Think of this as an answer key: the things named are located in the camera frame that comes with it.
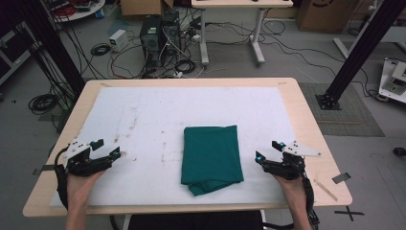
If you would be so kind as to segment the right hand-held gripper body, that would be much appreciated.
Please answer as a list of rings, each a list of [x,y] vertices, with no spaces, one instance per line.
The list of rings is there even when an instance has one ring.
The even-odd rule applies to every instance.
[[[305,173],[306,156],[321,156],[319,151],[311,149],[297,141],[293,141],[290,144],[285,144],[285,147],[281,153],[281,162],[265,160],[264,164],[262,165],[262,169],[266,173],[271,173],[287,180],[298,178]]]

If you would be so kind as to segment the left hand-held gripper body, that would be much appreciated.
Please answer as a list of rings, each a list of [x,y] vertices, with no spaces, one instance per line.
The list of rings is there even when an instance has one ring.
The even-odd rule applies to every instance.
[[[90,143],[75,138],[64,152],[64,169],[67,173],[86,177],[94,173],[105,171],[112,167],[114,161],[109,159],[109,153],[106,156],[92,159],[90,153]]]

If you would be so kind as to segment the green sweatshirt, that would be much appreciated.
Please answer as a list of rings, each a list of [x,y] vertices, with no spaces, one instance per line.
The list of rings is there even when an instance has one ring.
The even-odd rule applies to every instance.
[[[203,196],[243,180],[237,126],[184,129],[181,184],[194,196]]]

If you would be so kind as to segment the person's right hand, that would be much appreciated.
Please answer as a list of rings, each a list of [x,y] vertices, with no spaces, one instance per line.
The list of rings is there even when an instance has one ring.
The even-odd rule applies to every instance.
[[[287,180],[283,177],[275,175],[275,179],[282,187],[282,191],[289,208],[304,209],[305,208],[305,189],[300,178]]]

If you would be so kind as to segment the person's left hand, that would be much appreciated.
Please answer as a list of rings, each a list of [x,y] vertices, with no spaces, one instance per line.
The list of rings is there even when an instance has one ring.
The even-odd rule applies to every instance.
[[[88,204],[90,193],[97,180],[104,172],[97,172],[87,177],[69,174],[67,177],[68,210],[85,208]]]

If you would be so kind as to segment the grey tape piece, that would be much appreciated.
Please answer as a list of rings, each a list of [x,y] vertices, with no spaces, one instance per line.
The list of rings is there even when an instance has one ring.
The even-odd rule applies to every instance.
[[[339,184],[339,183],[344,182],[344,181],[346,181],[348,179],[350,179],[350,175],[347,172],[341,173],[341,174],[339,174],[337,176],[334,176],[332,178],[332,180],[333,180],[333,182],[335,184]]]
[[[41,175],[42,172],[54,171],[55,165],[43,165],[41,168],[34,169],[33,175]]]

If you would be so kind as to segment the thin wooden stick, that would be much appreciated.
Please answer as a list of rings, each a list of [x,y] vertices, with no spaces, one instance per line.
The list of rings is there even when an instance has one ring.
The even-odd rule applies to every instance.
[[[328,196],[330,196],[334,201],[338,201],[338,197],[334,195],[326,186],[324,186],[321,182],[319,182],[317,179],[313,179],[313,181],[316,183],[316,185],[323,190]]]

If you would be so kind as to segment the light wooden table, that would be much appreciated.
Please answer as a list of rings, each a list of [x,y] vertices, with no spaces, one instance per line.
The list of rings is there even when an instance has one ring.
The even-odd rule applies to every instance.
[[[54,164],[54,157],[58,150],[66,146],[68,141],[79,134],[85,117],[95,103],[97,94],[104,88],[118,87],[216,87],[216,86],[264,86],[279,89],[284,102],[287,117],[291,122],[293,133],[301,144],[319,150],[319,159],[307,159],[306,168],[313,177],[314,194],[318,207],[345,206],[352,203],[352,196],[346,183],[335,184],[332,177],[339,174],[337,164],[327,146],[327,142],[319,129],[305,96],[296,80],[292,78],[230,78],[230,79],[169,79],[169,80],[91,80],[84,86],[77,104],[62,130],[56,146],[47,160],[47,165]],[[317,179],[326,186],[338,201],[334,201],[321,190],[313,179]],[[42,172],[23,207],[22,214],[27,218],[63,217],[67,211],[63,207],[52,207],[50,201],[56,190],[56,176],[52,171]]]

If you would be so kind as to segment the black tape cross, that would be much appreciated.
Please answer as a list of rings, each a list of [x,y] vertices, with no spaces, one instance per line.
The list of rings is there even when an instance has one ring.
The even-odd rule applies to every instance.
[[[345,211],[339,211],[339,210],[334,211],[334,214],[347,215],[350,218],[350,221],[354,221],[355,216],[365,216],[365,214],[362,212],[352,211],[349,206],[346,206]]]

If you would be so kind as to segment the grey floor mat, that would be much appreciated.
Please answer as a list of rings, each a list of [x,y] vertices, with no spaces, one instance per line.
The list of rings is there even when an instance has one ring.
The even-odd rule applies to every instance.
[[[343,93],[339,109],[322,109],[316,99],[329,87],[328,83],[299,83],[305,100],[324,135],[384,137],[384,133],[350,85]]]

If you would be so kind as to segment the white foam mat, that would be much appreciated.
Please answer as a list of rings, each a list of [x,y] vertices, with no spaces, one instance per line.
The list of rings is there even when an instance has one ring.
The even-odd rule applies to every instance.
[[[181,182],[185,128],[228,126],[237,128],[243,181],[193,195]],[[93,188],[93,206],[282,205],[279,183],[255,156],[281,160],[271,143],[289,144],[295,134],[276,87],[104,87],[78,138],[104,141],[94,158],[122,152]]]

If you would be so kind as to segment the person's dark clothing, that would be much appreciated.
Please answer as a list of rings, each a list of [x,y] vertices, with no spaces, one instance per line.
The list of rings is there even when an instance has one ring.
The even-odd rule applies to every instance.
[[[263,230],[260,211],[132,215],[128,230]]]

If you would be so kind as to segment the white power supply box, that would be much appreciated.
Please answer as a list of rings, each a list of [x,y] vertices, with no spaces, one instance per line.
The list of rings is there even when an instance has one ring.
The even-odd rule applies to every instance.
[[[114,52],[120,52],[129,43],[125,30],[118,30],[116,33],[109,37],[109,41]]]

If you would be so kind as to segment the black computer tower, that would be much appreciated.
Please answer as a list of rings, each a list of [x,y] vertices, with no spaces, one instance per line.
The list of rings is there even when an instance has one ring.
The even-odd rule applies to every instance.
[[[175,55],[181,49],[179,12],[166,11],[162,19],[164,36],[168,40],[168,54]]]
[[[161,33],[161,16],[147,15],[140,31],[140,39],[148,67],[161,67],[163,39]]]

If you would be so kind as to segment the white machine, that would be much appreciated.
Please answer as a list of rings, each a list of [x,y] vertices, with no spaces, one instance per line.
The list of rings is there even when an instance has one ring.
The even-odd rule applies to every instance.
[[[384,59],[378,93],[406,104],[406,62],[390,57]]]

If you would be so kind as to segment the round white table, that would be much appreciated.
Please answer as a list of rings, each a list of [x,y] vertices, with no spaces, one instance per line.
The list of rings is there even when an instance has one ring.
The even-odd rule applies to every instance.
[[[51,18],[55,22],[68,22],[90,16],[102,10],[105,0],[88,0],[81,6],[72,5],[68,0],[50,0],[58,3],[57,7],[49,8]]]

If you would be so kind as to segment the large cardboard box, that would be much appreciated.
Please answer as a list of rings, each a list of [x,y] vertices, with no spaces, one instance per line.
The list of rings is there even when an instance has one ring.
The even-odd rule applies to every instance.
[[[300,31],[340,34],[360,0],[303,0],[296,16]]]

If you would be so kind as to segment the small cardboard box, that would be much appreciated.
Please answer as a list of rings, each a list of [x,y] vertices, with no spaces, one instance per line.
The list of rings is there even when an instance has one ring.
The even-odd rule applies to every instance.
[[[161,14],[174,0],[121,0],[123,15]]]

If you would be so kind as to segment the white desk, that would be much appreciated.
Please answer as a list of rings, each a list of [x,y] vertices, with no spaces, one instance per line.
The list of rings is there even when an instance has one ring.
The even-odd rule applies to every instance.
[[[267,9],[284,9],[293,6],[291,0],[191,0],[192,6],[200,10],[201,35],[199,39],[201,63],[204,68],[209,65],[209,54],[206,40],[206,18],[205,11],[209,8],[252,8],[257,10],[256,27],[249,36],[249,44],[252,46],[257,59],[257,66],[265,62],[265,58],[259,46],[259,32]]]

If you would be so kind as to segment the black frame post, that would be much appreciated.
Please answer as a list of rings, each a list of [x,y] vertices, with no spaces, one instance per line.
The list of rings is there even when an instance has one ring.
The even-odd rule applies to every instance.
[[[85,82],[65,49],[41,2],[39,0],[15,0],[15,2],[16,7],[21,10],[26,22],[68,82],[74,96],[78,97],[85,86]]]
[[[340,110],[339,100],[367,58],[406,8],[406,0],[384,0],[323,95],[316,95],[323,110]]]

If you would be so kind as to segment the white table frame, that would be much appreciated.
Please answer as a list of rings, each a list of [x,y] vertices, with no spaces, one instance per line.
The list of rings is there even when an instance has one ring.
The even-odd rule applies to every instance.
[[[344,58],[348,58],[351,51],[354,49],[355,45],[358,43],[360,40],[361,36],[365,33],[367,30],[367,26],[365,26],[360,34],[358,35],[357,38],[355,38],[354,42],[352,45],[347,48],[344,43],[339,39],[339,38],[334,38],[333,42],[336,45],[336,47],[339,49],[341,54],[343,55]],[[397,45],[405,54],[406,54],[406,26],[392,26],[380,39],[381,42],[383,43],[394,43]]]

